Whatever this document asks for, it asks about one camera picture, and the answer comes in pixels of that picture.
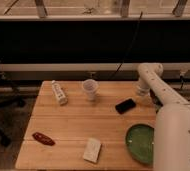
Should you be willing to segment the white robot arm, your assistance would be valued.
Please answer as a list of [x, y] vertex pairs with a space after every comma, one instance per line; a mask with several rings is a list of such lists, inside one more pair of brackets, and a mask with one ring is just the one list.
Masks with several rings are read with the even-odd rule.
[[153, 171], [190, 171], [190, 102], [161, 79], [163, 65], [138, 65], [137, 93], [162, 103], [154, 130]]

